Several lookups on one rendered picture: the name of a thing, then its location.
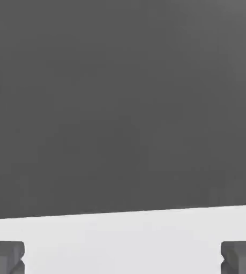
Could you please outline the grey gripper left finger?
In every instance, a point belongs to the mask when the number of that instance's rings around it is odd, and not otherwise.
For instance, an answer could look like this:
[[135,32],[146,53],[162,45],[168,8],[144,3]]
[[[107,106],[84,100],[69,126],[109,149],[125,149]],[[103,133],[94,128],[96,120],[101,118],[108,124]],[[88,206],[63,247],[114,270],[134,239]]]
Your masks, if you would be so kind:
[[0,274],[25,274],[22,241],[0,241]]

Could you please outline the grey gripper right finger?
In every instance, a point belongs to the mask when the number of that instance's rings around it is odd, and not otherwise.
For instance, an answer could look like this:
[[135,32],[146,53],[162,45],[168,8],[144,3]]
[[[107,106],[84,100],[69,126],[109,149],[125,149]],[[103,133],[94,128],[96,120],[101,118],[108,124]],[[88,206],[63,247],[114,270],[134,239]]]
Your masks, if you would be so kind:
[[221,255],[221,274],[246,274],[246,241],[223,241]]

